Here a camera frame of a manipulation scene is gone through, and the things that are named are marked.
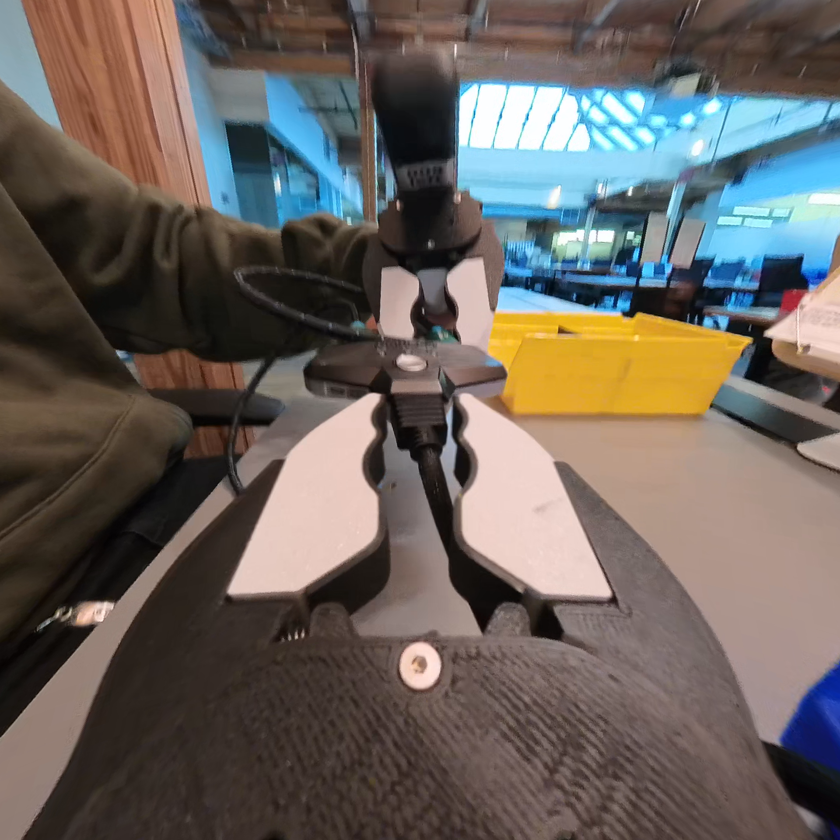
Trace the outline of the black HDMI switch box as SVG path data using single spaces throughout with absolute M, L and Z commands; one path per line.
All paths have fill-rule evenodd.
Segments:
M 316 396 L 496 396 L 508 372 L 485 351 L 460 343 L 380 338 L 319 351 L 304 369 Z

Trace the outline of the grey desk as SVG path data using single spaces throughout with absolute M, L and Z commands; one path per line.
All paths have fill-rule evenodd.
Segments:
M 667 564 L 724 647 L 759 735 L 777 742 L 838 660 L 838 474 L 716 411 L 516 422 Z M 213 491 L 2 736 L 2 838 L 26 834 L 125 630 L 230 499 Z

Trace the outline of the blue plastic bin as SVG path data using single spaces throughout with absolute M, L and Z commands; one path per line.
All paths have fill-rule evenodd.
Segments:
M 839 663 L 806 691 L 781 735 L 780 744 L 839 771 Z

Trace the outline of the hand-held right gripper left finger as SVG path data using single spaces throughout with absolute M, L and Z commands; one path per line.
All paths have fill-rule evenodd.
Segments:
M 233 602 L 355 613 L 388 581 L 380 484 L 386 401 L 369 394 L 313 428 L 283 459 L 227 586 Z

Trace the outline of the person's olive hoodie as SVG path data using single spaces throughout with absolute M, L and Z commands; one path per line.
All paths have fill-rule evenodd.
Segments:
M 74 284 L 93 227 L 137 189 L 2 85 L 2 640 L 191 434 Z

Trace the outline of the person's black pants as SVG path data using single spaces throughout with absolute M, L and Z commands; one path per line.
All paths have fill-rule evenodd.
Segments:
M 187 458 L 172 465 L 70 566 L 26 622 L 2 640 L 1 733 L 94 629 L 74 625 L 66 613 L 83 604 L 122 598 L 226 477 L 223 456 Z

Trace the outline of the white stand base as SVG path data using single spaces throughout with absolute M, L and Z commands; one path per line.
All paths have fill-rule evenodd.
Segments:
M 835 432 L 823 437 L 806 440 L 796 445 L 797 453 L 815 465 L 839 473 L 840 470 L 840 433 Z

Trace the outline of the yellow plastic bin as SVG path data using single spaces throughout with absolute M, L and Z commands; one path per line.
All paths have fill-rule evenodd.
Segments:
M 751 339 L 649 314 L 499 312 L 489 353 L 522 416 L 695 417 Z

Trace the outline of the wooden sheet holder board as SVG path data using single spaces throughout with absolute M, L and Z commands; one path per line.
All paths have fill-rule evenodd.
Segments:
M 827 287 L 830 287 L 832 285 L 837 286 L 838 287 L 838 292 L 839 292 L 839 239 L 836 239 L 836 241 L 835 241 L 835 245 L 834 245 L 833 253 L 832 253 L 832 258 L 831 258 L 831 263 L 830 263 L 829 267 L 830 267 L 830 270 L 829 270 L 826 278 L 820 283 L 820 285 L 818 287 L 816 287 L 816 289 L 814 289 L 814 291 L 806 293 L 805 296 L 807 296 L 807 295 L 809 295 L 813 292 L 816 292 L 816 291 L 823 291 Z M 830 381 L 835 382 L 835 383 L 839 382 L 839 360 L 838 360 L 838 364 L 829 364 L 827 362 L 821 362 L 819 360 L 800 359 L 800 358 L 797 358 L 794 355 L 794 353 L 793 353 L 793 351 L 790 347 L 788 347 L 788 346 L 786 347 L 786 346 L 782 345 L 781 343 L 778 343 L 778 342 L 775 342 L 775 341 L 771 341 L 771 349 L 772 349 L 773 355 L 779 361 L 781 361 L 785 364 L 788 364 L 791 367 L 794 367 L 794 368 L 796 368 L 800 371 L 805 371 L 805 372 L 813 373 L 815 375 L 819 375 L 819 376 L 824 377 L 827 380 L 830 380 Z

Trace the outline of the wooden pillar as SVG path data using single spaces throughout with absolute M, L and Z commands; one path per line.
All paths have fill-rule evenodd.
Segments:
M 200 285 L 199 222 L 219 223 L 211 197 L 189 91 L 173 2 L 23 2 L 62 129 L 132 183 L 142 212 L 154 216 L 143 267 L 161 278 L 142 280 L 145 316 L 126 330 L 150 335 L 162 354 L 137 354 L 149 390 L 211 390 L 245 386 L 240 364 L 215 364 L 188 317 L 188 296 Z

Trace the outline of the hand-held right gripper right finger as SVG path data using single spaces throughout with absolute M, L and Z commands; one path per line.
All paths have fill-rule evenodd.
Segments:
M 471 394 L 455 398 L 455 543 L 492 577 L 542 602 L 613 599 L 550 453 Z

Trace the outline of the braided cable green plug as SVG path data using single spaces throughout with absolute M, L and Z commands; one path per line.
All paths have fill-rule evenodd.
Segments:
M 355 343 L 376 341 L 380 338 L 380 334 L 377 331 L 366 327 L 362 321 L 357 318 L 358 310 L 351 300 L 339 298 L 332 301 L 329 306 L 336 306 L 345 309 L 353 316 L 352 323 L 343 324 L 341 322 L 328 320 L 318 314 L 312 314 L 295 309 L 292 306 L 271 297 L 267 292 L 258 289 L 250 282 L 251 277 L 262 276 L 302 281 L 313 286 L 326 287 L 334 291 L 348 292 L 352 295 L 360 295 L 362 293 L 360 288 L 344 281 L 336 280 L 328 276 L 319 275 L 315 272 L 302 269 L 277 268 L 272 266 L 248 266 L 238 268 L 234 271 L 234 279 L 238 291 L 251 304 L 269 314 L 315 333 L 324 335 L 331 340 Z M 265 376 L 276 361 L 276 355 L 270 355 L 261 361 L 255 375 L 248 382 L 246 388 L 239 393 L 237 402 L 234 406 L 232 420 L 227 433 L 225 461 L 227 483 L 231 491 L 233 491 L 236 496 L 241 495 L 245 490 L 238 473 L 238 460 L 235 454 L 238 433 L 245 421 L 245 409 L 251 398 L 255 396 L 257 387 L 264 380 Z

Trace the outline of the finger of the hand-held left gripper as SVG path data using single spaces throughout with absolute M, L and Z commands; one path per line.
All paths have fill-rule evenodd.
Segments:
M 445 291 L 455 314 L 454 334 L 468 347 L 487 352 L 495 313 L 490 305 L 485 262 L 464 259 L 446 277 Z
M 387 339 L 414 341 L 413 310 L 421 297 L 421 282 L 399 266 L 381 270 L 380 335 Z

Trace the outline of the person's left forearm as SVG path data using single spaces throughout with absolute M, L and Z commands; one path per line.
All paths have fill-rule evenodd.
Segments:
M 120 350 L 188 350 L 205 361 L 252 361 L 315 350 L 330 339 L 249 301 L 237 283 L 286 307 L 348 324 L 365 294 L 328 287 L 302 271 L 361 289 L 372 225 L 320 213 L 266 228 L 188 206 L 148 188 L 108 207 L 74 270 L 79 299 Z

